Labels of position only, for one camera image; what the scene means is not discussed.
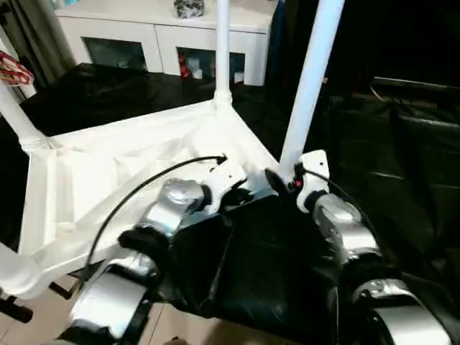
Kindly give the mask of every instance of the white tube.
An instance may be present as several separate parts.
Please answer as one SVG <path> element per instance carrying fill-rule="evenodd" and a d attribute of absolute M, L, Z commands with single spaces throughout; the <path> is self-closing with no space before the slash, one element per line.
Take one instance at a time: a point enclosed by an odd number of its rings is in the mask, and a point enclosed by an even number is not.
<path fill-rule="evenodd" d="M 19 138 L 19 143 L 25 152 L 37 148 L 48 147 L 45 136 L 34 127 L 23 112 L 6 85 L 0 81 L 0 114 L 6 119 Z"/>
<path fill-rule="evenodd" d="M 230 1 L 217 1 L 216 105 L 231 104 L 230 93 Z"/>
<path fill-rule="evenodd" d="M 318 101 L 345 0 L 320 0 L 303 64 L 297 96 L 282 148 L 280 169 L 285 178 L 303 153 L 311 119 Z"/>
<path fill-rule="evenodd" d="M 42 275 L 38 264 L 0 243 L 0 288 L 9 295 L 22 295 L 35 286 Z"/>

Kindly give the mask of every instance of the red object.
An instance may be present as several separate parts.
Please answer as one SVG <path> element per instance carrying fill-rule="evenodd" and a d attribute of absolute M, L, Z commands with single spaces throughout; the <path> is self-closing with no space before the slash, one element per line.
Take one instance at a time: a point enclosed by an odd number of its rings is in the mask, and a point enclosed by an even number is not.
<path fill-rule="evenodd" d="M 179 54 L 179 66 L 180 66 L 180 76 L 184 79 L 190 78 L 192 76 L 192 73 L 187 67 L 187 64 L 185 63 L 185 55 L 184 54 Z"/>
<path fill-rule="evenodd" d="M 10 85 L 28 85 L 34 82 L 34 75 L 5 52 L 0 51 L 0 79 Z"/>

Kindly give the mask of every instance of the cabinet top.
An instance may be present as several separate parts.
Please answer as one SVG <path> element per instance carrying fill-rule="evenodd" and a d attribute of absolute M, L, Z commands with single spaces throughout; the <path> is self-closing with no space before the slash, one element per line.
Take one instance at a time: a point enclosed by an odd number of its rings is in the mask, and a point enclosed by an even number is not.
<path fill-rule="evenodd" d="M 216 0 L 205 0 L 202 17 L 181 19 L 173 0 L 80 0 L 56 10 L 58 17 L 120 20 L 180 27 L 216 28 Z M 230 0 L 230 30 L 268 33 L 278 0 Z"/>

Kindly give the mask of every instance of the black cable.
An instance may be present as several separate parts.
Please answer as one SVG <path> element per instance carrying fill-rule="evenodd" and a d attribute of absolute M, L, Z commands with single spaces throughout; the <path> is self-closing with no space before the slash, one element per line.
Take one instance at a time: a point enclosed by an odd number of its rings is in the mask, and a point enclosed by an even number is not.
<path fill-rule="evenodd" d="M 115 217 L 116 213 L 120 210 L 121 207 L 129 200 L 131 199 L 134 195 L 136 195 L 137 192 L 139 192 L 143 187 L 146 185 L 149 185 L 153 181 L 161 178 L 163 175 L 166 175 L 170 173 L 173 170 L 176 170 L 180 167 L 183 167 L 185 165 L 189 165 L 195 162 L 201 162 L 203 160 L 216 160 L 217 164 L 221 164 L 226 160 L 225 156 L 203 156 L 203 157 L 197 157 L 197 158 L 192 158 L 191 160 L 185 160 L 183 162 L 180 162 L 176 165 L 173 165 L 172 167 L 169 167 L 168 169 L 164 169 L 162 172 L 159 172 L 156 175 L 153 175 L 150 178 L 147 178 L 144 182 L 140 183 L 136 188 L 131 190 L 119 203 L 114 207 L 114 209 L 111 211 L 111 213 L 107 216 L 107 218 L 103 221 L 101 227 L 98 230 L 98 233 L 96 234 L 96 237 L 94 238 L 93 244 L 91 245 L 91 249 L 88 254 L 88 258 L 86 259 L 85 266 L 83 268 L 83 271 L 80 275 L 80 289 L 84 286 L 86 280 L 88 279 L 88 273 L 89 273 L 89 267 L 91 265 L 91 260 L 93 259 L 94 251 L 96 250 L 96 247 L 99 243 L 99 240 L 102 237 L 102 233 L 106 230 L 107 226 L 109 225 L 110 221 Z"/>
<path fill-rule="evenodd" d="M 308 173 L 310 175 L 313 175 L 313 176 L 316 176 L 317 178 L 322 179 L 323 181 L 327 182 L 329 185 L 332 185 L 341 194 L 343 194 L 343 196 L 345 196 L 348 199 L 348 202 L 350 202 L 351 205 L 356 207 L 356 209 L 361 213 L 362 218 L 364 219 L 364 221 L 368 225 L 369 230 L 372 232 L 372 234 L 374 234 L 374 235 L 376 234 L 375 227 L 372 224 L 372 222 L 369 219 L 369 217 L 367 216 L 367 214 L 362 210 L 361 207 L 359 207 L 359 204 L 351 197 L 351 195 L 349 195 L 340 185 L 338 185 L 337 183 L 332 181 L 330 178 L 327 178 L 326 176 L 324 176 L 324 175 L 322 175 L 322 174 L 320 174 L 318 172 L 308 170 L 308 169 L 305 169 L 305 168 L 303 168 L 303 172 Z"/>

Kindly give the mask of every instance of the white clamp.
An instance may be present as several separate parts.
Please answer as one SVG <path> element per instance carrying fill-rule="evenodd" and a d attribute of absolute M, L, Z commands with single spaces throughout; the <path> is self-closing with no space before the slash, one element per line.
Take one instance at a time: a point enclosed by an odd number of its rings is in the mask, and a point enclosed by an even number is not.
<path fill-rule="evenodd" d="M 300 157 L 300 163 L 302 163 L 302 166 L 305 169 L 329 178 L 328 158 L 326 156 L 326 151 L 323 149 L 303 154 Z M 306 198 L 316 190 L 325 190 L 326 192 L 329 192 L 328 183 L 325 180 L 306 172 L 303 175 L 302 190 L 297 197 L 297 207 L 303 213 L 308 213 L 307 208 L 305 208 Z"/>
<path fill-rule="evenodd" d="M 211 190 L 211 205 L 206 206 L 204 211 L 210 215 L 217 213 L 223 196 L 246 179 L 247 175 L 242 166 L 233 160 L 226 160 L 215 167 L 208 178 L 201 183 Z"/>

